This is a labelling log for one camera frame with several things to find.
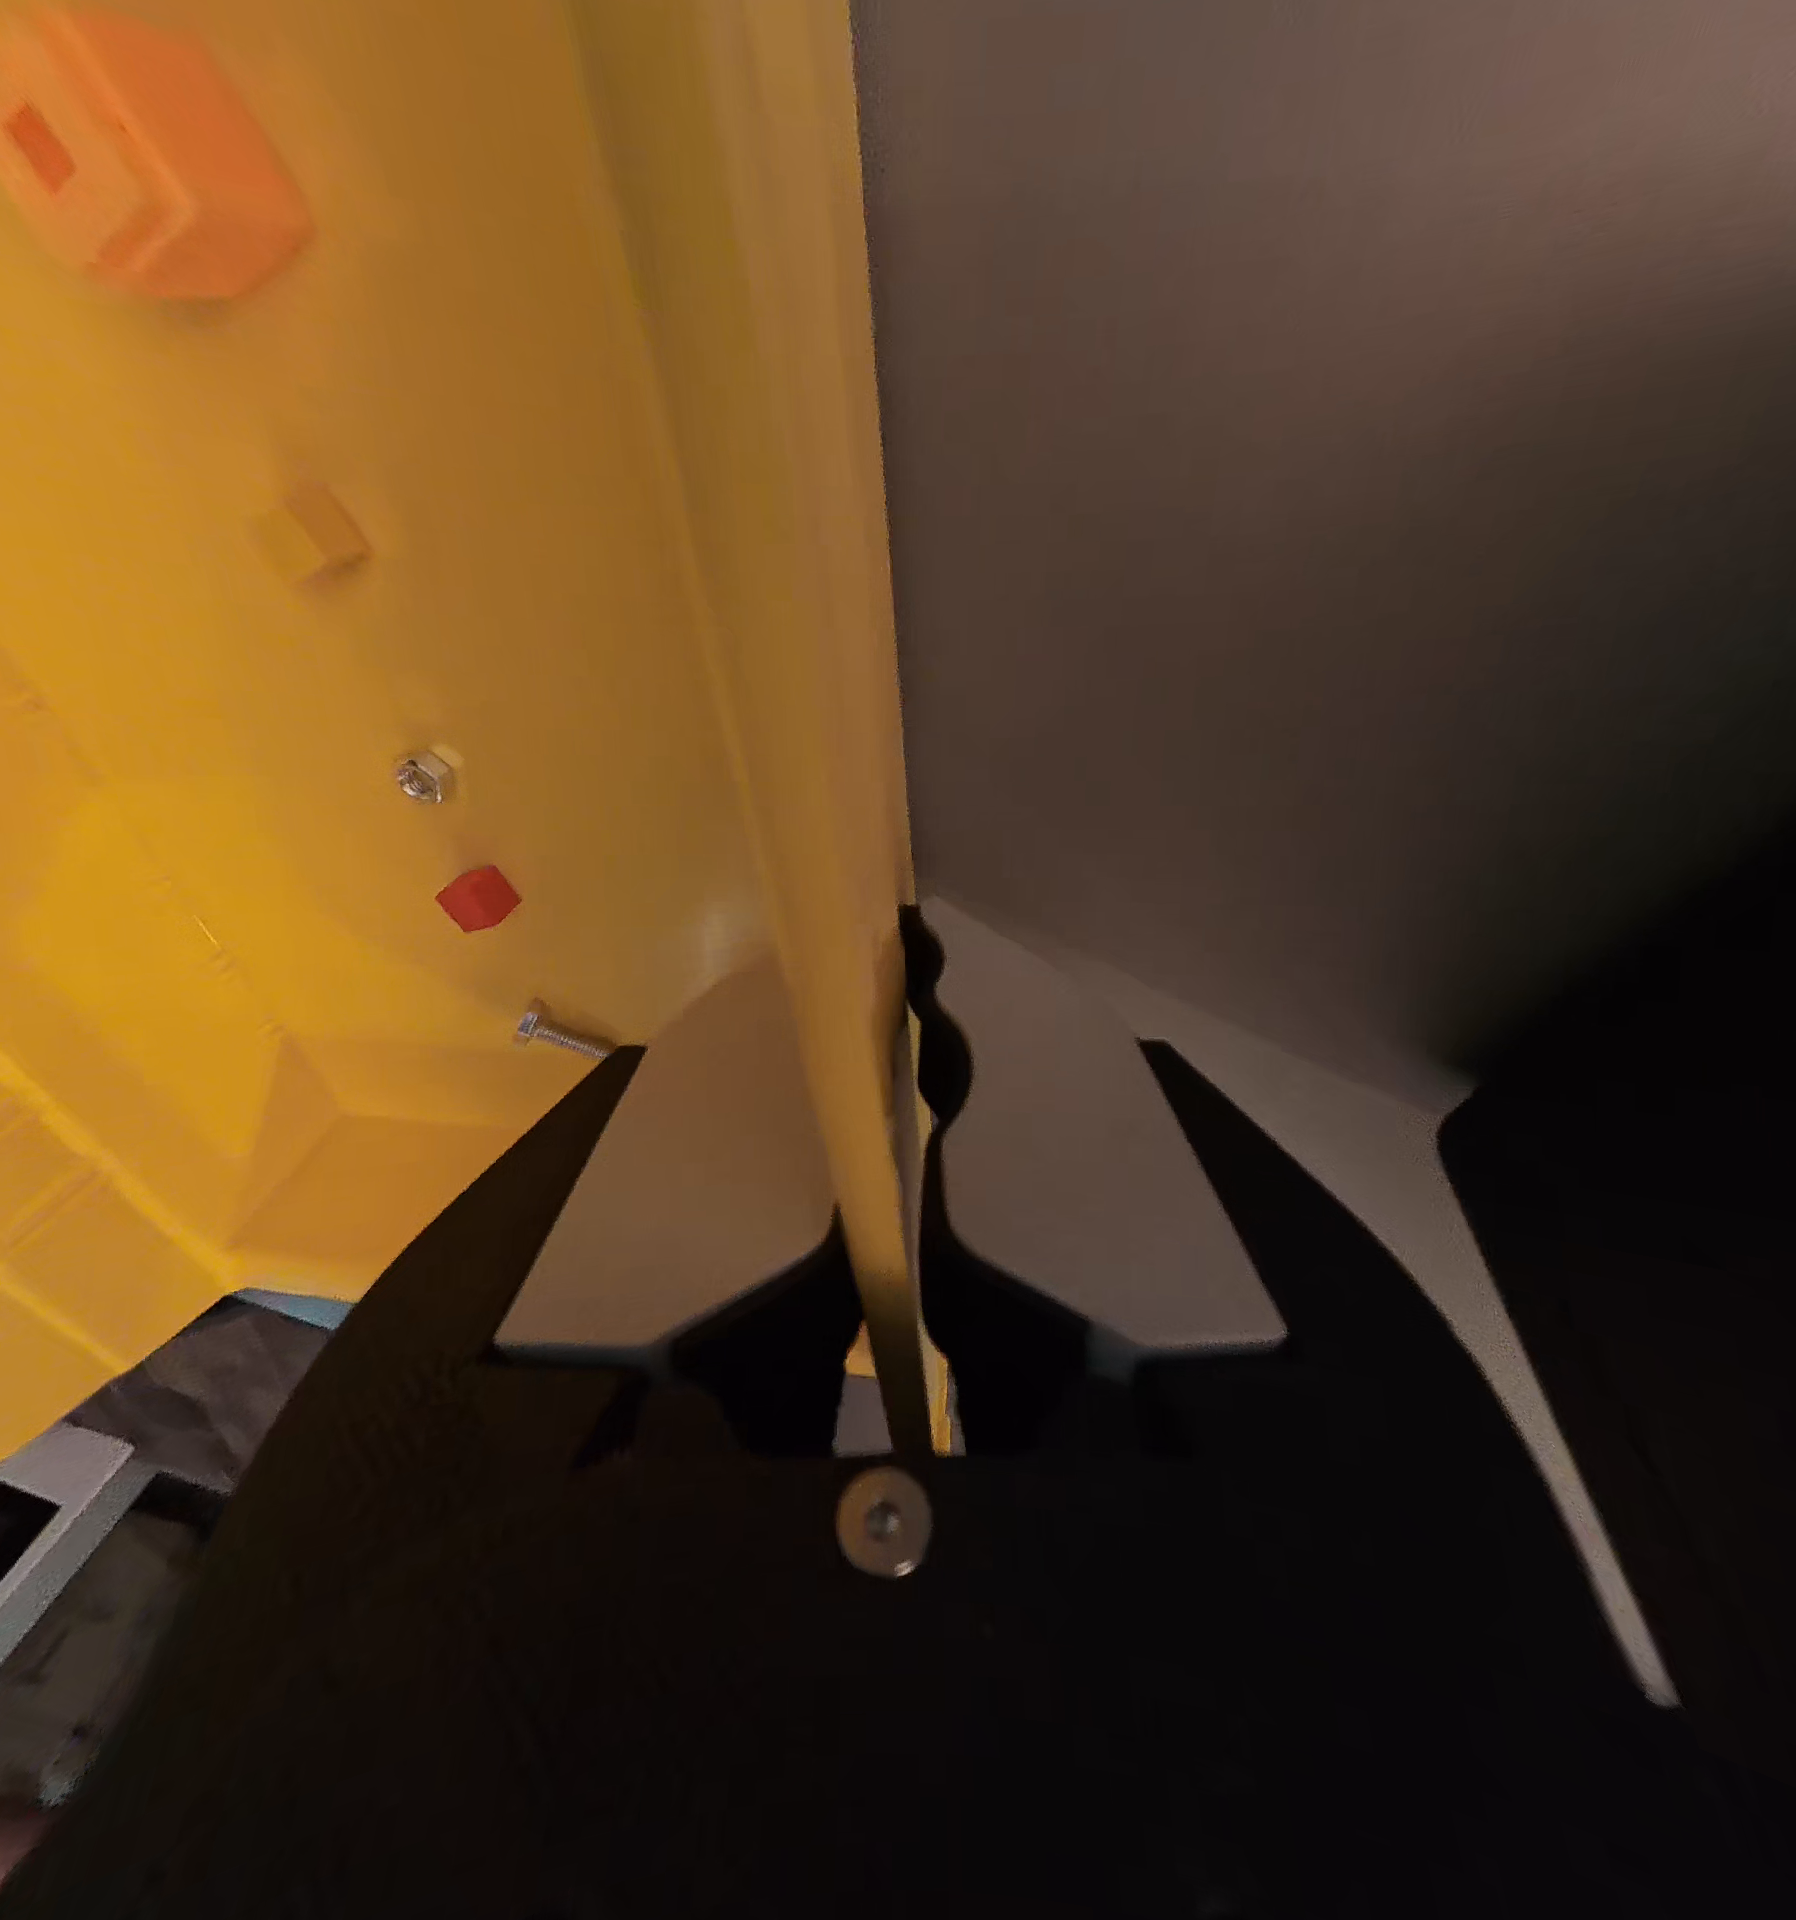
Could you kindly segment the yellow plastic bin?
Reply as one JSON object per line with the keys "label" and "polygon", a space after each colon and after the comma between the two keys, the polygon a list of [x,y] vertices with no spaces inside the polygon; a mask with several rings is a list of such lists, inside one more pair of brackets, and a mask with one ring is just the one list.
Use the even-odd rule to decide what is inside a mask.
{"label": "yellow plastic bin", "polygon": [[[601,1076],[528,1002],[651,1044],[750,962],[942,1439],[847,5],[33,7],[197,36],[314,232],[157,302],[0,188],[0,1460],[244,1289],[359,1301]],[[294,477],[373,567],[266,574]],[[485,864],[524,904],[461,933]]]}

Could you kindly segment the orange cube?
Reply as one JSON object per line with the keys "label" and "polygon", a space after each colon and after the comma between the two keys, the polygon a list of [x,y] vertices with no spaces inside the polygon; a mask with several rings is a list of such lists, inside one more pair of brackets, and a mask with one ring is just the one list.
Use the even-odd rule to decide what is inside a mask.
{"label": "orange cube", "polygon": [[158,305],[256,295],[314,232],[213,50],[107,8],[0,19],[0,191],[57,261]]}

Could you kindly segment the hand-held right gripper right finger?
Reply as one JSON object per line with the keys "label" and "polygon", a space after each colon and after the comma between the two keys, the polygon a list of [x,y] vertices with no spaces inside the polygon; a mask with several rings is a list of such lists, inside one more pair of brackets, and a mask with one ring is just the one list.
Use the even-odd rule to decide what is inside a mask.
{"label": "hand-held right gripper right finger", "polygon": [[914,923],[918,1088],[958,1247],[1117,1357],[1270,1354],[1285,1317],[1130,1022],[946,900]]}

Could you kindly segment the white flat panel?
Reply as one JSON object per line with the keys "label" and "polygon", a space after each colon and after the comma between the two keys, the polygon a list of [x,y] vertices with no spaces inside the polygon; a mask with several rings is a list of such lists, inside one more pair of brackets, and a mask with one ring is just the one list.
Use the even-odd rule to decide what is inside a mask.
{"label": "white flat panel", "polygon": [[60,1809],[119,1735],[226,1506],[63,1422],[0,1460],[0,1807]]}

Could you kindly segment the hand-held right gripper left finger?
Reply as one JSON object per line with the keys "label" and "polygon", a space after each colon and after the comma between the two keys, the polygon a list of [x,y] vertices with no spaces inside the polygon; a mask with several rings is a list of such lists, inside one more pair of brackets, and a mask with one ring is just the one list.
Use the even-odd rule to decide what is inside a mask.
{"label": "hand-held right gripper left finger", "polygon": [[780,962],[647,1044],[508,1309],[511,1360],[648,1360],[817,1252],[836,1188]]}

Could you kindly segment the yellow cube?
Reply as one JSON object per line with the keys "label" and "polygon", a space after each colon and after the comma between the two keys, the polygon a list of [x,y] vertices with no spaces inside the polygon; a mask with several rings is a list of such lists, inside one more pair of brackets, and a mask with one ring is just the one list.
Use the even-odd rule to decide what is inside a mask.
{"label": "yellow cube", "polygon": [[322,591],[377,563],[377,545],[333,486],[292,477],[246,523],[266,574],[282,587]]}

